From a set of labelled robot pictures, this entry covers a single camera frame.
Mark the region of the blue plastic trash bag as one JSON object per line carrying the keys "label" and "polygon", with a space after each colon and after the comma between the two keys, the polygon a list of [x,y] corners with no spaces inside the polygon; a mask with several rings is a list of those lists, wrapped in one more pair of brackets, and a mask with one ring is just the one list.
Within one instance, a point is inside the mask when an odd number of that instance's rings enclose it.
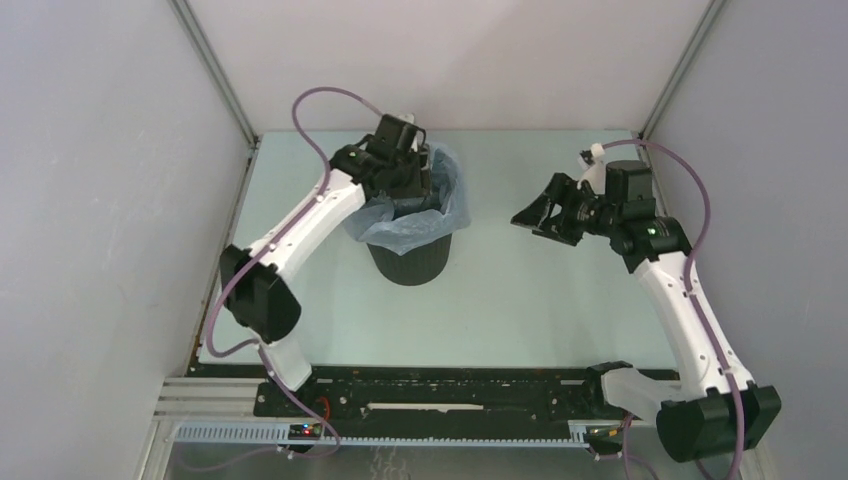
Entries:
{"label": "blue plastic trash bag", "polygon": [[403,256],[471,224],[467,184],[458,156],[444,143],[430,145],[432,190],[425,198],[374,198],[342,222],[355,241]]}

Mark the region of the black trash bin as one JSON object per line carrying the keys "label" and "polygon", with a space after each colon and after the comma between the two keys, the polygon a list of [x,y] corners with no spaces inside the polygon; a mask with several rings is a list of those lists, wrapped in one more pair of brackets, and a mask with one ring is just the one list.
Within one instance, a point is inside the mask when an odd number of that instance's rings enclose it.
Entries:
{"label": "black trash bin", "polygon": [[452,244],[452,234],[442,236],[404,255],[387,248],[368,244],[377,270],[390,282],[401,286],[420,286],[437,278],[445,269]]}

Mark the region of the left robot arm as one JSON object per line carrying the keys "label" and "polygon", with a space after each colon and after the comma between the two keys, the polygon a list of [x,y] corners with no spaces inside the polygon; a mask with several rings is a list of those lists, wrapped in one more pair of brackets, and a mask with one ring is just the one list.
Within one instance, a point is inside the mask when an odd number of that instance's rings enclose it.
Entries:
{"label": "left robot arm", "polygon": [[246,248],[220,256],[219,305],[249,331],[269,374],[282,385],[277,402],[292,416],[316,403],[306,382],[312,366],[294,336],[302,307],[290,283],[332,231],[381,193],[423,196],[429,186],[426,131],[412,114],[381,117],[377,128],[339,148],[310,193],[275,227]]}

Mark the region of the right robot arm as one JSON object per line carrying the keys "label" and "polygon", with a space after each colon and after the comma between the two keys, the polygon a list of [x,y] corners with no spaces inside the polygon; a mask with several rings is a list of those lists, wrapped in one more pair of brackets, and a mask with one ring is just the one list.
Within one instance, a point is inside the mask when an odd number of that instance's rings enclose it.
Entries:
{"label": "right robot arm", "polygon": [[670,344],[679,386],[624,361],[598,364],[581,392],[588,414],[606,418],[621,409],[651,422],[680,463],[760,443],[782,401],[775,387],[757,385],[701,298],[690,242],[676,219],[657,214],[646,164],[596,163],[578,180],[556,173],[510,222],[571,246],[586,234],[608,239],[650,297]]}

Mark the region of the small circuit board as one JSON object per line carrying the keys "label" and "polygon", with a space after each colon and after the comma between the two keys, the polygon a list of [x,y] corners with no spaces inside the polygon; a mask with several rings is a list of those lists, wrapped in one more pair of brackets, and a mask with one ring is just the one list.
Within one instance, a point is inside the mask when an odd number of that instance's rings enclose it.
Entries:
{"label": "small circuit board", "polygon": [[287,432],[289,440],[316,440],[323,436],[323,426],[317,424],[290,424]]}

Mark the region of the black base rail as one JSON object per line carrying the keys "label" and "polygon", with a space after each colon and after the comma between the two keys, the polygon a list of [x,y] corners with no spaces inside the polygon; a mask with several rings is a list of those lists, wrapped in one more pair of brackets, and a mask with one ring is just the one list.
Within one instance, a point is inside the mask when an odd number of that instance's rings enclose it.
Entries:
{"label": "black base rail", "polygon": [[249,413],[281,422],[284,443],[572,445],[625,417],[603,403],[599,376],[581,368],[316,366],[296,397],[334,427],[316,440],[289,440],[290,424],[315,424],[259,365],[203,365],[197,379],[258,385]]}

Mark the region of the left corner frame post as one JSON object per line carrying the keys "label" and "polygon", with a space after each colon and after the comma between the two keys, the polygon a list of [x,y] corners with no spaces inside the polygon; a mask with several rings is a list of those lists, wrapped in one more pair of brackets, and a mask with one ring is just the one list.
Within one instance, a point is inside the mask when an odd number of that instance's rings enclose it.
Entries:
{"label": "left corner frame post", "polygon": [[248,119],[246,111],[191,3],[186,0],[169,0],[168,4],[184,29],[189,43],[195,50],[242,137],[250,146],[255,146],[258,143],[258,134]]}

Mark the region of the corner frame post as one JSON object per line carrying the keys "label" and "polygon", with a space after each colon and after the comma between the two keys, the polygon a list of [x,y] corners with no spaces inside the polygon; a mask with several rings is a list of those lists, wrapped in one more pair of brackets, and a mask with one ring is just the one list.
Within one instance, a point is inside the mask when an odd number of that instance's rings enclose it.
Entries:
{"label": "corner frame post", "polygon": [[673,102],[679,87],[695,63],[697,56],[727,5],[727,0],[710,0],[707,3],[670,76],[639,131],[641,139],[648,140],[656,131],[666,111]]}
{"label": "corner frame post", "polygon": [[258,134],[248,119],[246,111],[191,3],[186,0],[169,0],[168,4],[184,29],[189,43],[195,50],[242,137],[250,146],[255,146],[258,143]]}

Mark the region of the right corner frame post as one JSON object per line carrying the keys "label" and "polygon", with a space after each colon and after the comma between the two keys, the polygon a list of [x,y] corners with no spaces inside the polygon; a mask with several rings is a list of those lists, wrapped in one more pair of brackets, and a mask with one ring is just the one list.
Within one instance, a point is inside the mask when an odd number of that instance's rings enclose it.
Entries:
{"label": "right corner frame post", "polygon": [[697,56],[727,5],[727,0],[710,0],[707,3],[670,76],[639,131],[641,139],[648,140],[656,131],[666,111],[673,102],[679,87],[695,63]]}

